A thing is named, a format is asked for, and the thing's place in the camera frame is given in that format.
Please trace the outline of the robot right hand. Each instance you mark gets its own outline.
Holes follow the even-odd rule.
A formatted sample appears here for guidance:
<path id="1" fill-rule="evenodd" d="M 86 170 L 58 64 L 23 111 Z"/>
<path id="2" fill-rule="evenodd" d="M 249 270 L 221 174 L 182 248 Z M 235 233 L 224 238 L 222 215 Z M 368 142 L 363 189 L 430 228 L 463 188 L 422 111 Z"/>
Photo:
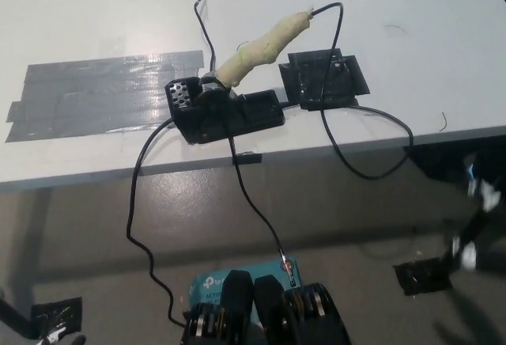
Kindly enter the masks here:
<path id="1" fill-rule="evenodd" d="M 505 251 L 493 249 L 492 243 L 505 235 L 505 154 L 477 152 L 467 174 L 467 194 L 478 202 L 478 208 L 452 238 L 448 271 L 504 276 Z"/>

